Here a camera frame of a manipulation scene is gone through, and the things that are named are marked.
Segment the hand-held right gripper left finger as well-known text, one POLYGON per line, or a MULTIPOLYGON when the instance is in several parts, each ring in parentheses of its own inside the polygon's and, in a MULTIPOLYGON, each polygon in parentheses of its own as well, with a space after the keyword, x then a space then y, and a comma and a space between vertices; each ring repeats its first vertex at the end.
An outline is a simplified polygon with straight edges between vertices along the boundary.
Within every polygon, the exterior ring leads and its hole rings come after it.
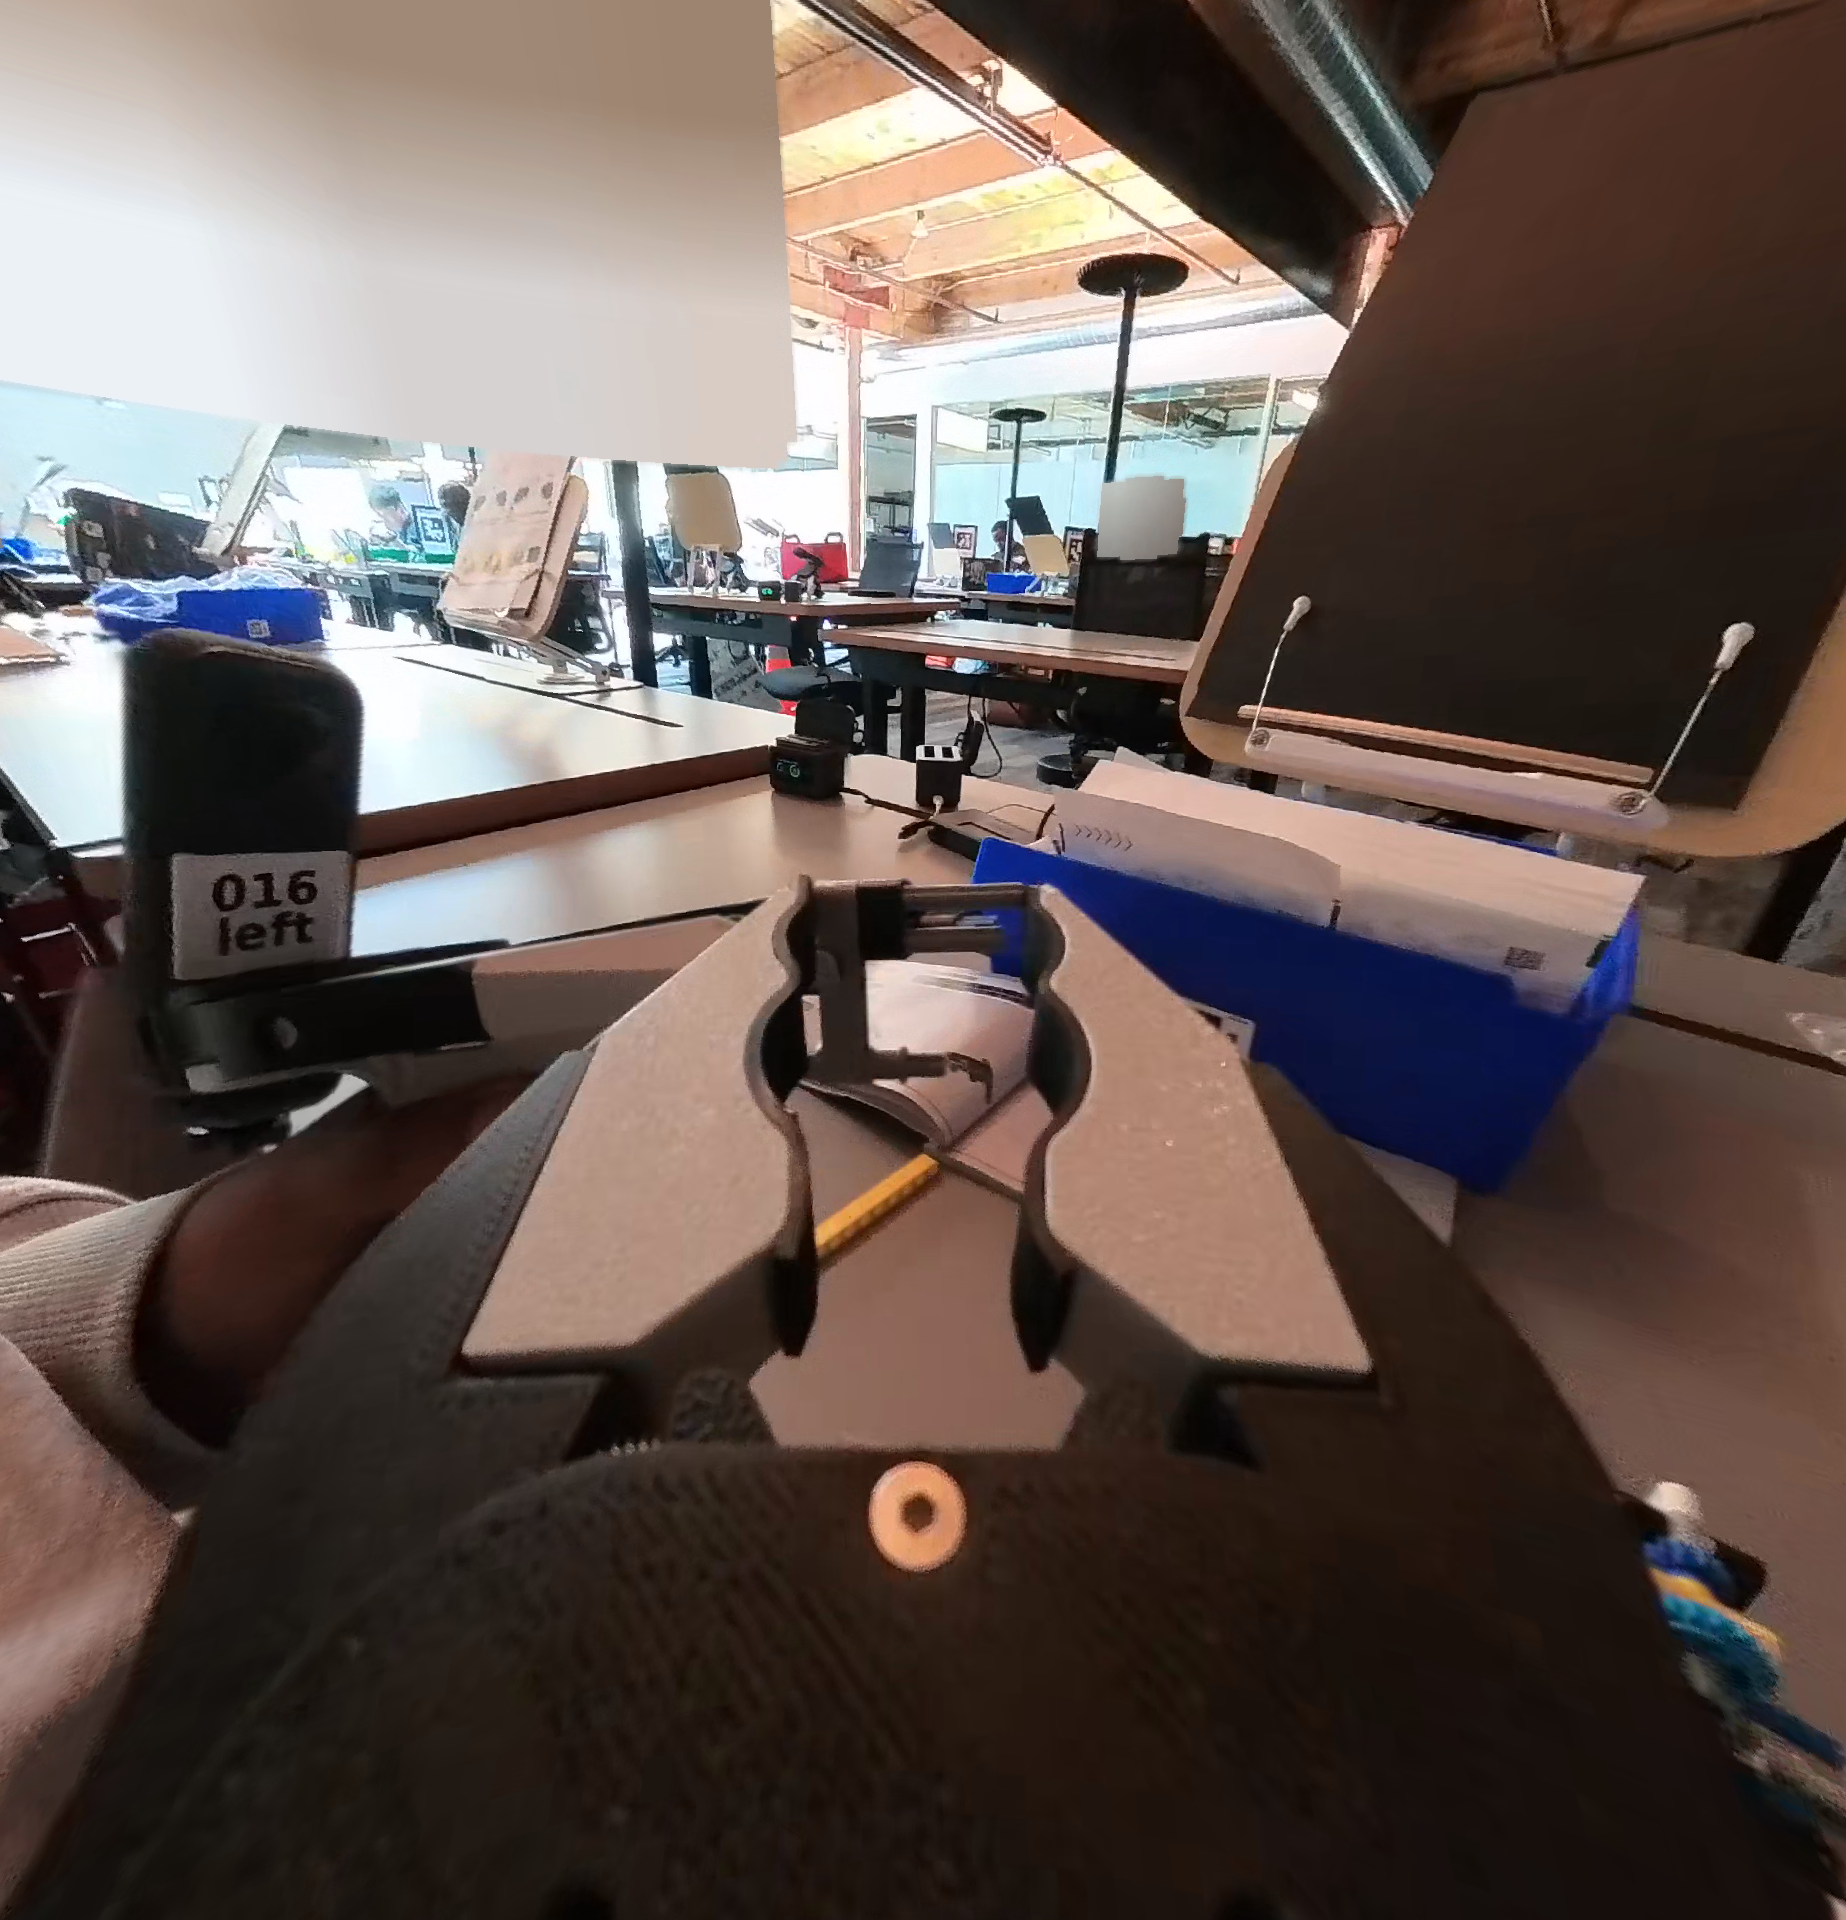
POLYGON ((752 1374, 815 1330, 798 882, 608 1027, 460 1344, 477 1374, 752 1374))

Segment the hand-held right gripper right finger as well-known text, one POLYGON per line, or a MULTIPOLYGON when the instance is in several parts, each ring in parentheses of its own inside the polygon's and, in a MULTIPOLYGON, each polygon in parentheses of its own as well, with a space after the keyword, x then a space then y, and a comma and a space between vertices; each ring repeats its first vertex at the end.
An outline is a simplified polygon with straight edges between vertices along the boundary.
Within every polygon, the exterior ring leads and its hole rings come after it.
POLYGON ((1370 1380, 1372 1356, 1249 1070, 1051 888, 1023 900, 1030 1084, 1009 1274, 1032 1371, 1370 1380))

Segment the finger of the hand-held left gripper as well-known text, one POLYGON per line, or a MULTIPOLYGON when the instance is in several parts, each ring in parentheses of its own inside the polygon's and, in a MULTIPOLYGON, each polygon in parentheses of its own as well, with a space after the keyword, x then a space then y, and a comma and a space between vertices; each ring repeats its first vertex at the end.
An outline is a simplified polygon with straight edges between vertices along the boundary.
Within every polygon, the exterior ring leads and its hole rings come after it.
POLYGON ((387 1108, 496 1080, 529 1080, 620 1022, 738 922, 689 916, 447 962, 446 983, 469 991, 480 1035, 368 1057, 357 1064, 357 1080, 387 1108))

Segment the grey lego axle piece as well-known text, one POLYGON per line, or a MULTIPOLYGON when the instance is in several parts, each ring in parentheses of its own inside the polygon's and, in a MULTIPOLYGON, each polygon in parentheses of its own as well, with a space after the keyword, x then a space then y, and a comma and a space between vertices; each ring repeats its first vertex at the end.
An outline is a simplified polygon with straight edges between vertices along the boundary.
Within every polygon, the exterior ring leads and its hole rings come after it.
POLYGON ((959 1053, 916 1053, 870 1043, 867 964, 920 954, 996 954, 1005 916, 1030 916, 1038 890, 1019 883, 911 883, 903 879, 819 883, 801 917, 812 940, 819 1045, 811 1073, 823 1084, 935 1080, 950 1073, 993 1090, 983 1064, 959 1053))

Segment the person's left forearm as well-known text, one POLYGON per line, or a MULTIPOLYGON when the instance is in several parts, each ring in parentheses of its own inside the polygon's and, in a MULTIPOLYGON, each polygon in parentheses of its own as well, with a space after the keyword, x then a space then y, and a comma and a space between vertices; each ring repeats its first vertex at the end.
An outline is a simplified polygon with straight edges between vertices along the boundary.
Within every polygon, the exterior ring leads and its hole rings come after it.
POLYGON ((65 1809, 216 1458, 149 1404, 135 1325, 176 1190, 0 1178, 0 1909, 65 1809))

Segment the yellow lego beam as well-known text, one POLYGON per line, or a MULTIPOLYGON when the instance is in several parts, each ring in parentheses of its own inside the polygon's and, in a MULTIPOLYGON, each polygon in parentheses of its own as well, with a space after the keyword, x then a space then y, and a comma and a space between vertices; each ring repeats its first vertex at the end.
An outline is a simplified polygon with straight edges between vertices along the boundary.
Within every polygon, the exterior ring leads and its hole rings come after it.
POLYGON ((939 1178, 942 1162, 935 1156, 914 1156, 829 1214, 815 1231, 815 1257, 822 1267, 845 1259, 869 1234, 897 1220, 916 1204, 939 1178))

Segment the person's left hand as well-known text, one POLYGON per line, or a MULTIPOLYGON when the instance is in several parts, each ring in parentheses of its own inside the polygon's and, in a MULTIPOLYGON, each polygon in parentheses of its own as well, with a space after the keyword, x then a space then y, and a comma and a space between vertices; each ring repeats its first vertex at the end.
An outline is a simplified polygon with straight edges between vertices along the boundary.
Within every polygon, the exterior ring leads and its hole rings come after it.
POLYGON ((405 1105, 362 1093, 196 1187, 135 1314, 133 1365, 156 1412, 220 1449, 346 1272, 529 1082, 405 1105))

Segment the blue storage bin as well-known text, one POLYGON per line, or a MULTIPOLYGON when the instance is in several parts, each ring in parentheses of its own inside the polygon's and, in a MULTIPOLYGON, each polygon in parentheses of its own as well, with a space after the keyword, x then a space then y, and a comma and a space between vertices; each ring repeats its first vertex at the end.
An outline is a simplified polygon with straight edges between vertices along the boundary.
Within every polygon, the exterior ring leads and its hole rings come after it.
POLYGON ((172 630, 272 647, 320 646, 325 639, 322 594, 263 569, 202 582, 105 583, 95 587, 89 608, 100 630, 122 644, 172 630))

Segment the long wooden table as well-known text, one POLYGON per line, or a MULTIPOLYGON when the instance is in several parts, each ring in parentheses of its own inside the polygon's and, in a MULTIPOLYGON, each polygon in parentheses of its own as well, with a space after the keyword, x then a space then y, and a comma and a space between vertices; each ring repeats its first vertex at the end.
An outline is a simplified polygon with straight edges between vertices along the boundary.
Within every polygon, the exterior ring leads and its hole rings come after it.
MULTIPOLYGON (((122 669, 87 644, 0 669, 0 785, 108 900, 122 885, 122 669)), ((641 683, 544 690, 542 669, 446 646, 307 651, 362 696, 361 855, 408 853, 765 772, 786 721, 641 683)))

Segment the open instruction booklet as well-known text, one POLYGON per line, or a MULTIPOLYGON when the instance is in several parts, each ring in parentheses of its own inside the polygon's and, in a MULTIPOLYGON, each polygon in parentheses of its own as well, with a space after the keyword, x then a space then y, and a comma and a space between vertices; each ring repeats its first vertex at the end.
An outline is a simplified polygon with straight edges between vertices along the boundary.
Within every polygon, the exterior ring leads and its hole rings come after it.
POLYGON ((935 1078, 875 1082, 805 1075, 815 1093, 853 1102, 920 1140, 946 1167, 1021 1195, 1051 1108, 1030 1080, 1032 992, 1007 973, 918 958, 863 966, 869 1043, 942 1054, 935 1078))

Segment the black office chair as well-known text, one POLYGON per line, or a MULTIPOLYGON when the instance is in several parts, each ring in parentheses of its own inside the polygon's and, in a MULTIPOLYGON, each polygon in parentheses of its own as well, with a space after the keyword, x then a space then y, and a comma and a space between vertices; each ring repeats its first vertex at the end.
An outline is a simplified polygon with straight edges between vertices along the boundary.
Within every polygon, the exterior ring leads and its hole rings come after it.
POLYGON ((841 752, 857 752, 863 718, 859 677, 819 665, 778 665, 760 676, 760 689, 792 714, 796 737, 841 752))

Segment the black flat pouch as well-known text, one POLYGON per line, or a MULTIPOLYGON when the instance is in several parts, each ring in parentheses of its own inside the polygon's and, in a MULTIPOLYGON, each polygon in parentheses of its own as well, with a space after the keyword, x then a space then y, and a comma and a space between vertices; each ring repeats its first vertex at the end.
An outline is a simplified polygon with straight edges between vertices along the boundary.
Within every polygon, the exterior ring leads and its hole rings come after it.
POLYGON ((976 864, 986 844, 1036 847, 1054 825, 1054 805, 995 805, 936 810, 923 820, 923 835, 950 855, 976 864))

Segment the pale board with stand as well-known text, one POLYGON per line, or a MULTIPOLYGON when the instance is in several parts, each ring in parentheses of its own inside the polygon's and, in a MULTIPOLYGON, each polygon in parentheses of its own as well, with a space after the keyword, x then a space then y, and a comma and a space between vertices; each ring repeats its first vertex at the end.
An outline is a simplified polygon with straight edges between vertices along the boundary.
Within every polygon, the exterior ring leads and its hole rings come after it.
POLYGON ((722 594, 744 557, 744 525, 726 474, 668 466, 665 481, 668 534, 683 555, 689 587, 722 594))

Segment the dark book stand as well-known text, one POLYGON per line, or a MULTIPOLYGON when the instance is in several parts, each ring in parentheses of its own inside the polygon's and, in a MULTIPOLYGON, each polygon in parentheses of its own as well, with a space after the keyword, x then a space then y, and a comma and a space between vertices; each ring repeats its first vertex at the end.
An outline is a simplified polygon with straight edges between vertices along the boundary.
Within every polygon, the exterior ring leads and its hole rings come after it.
POLYGON ((1846 820, 1846 5, 1473 98, 1182 725, 1652 852, 1846 820))

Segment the metal ventilation duct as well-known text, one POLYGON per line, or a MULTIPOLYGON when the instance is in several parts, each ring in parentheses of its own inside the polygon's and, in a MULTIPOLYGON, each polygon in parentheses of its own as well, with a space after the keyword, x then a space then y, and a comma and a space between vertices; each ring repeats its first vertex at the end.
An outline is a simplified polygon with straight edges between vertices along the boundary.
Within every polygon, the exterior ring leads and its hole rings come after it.
POLYGON ((1245 12, 1355 178, 1389 224, 1405 225, 1429 187, 1435 158, 1348 5, 1247 3, 1245 12))

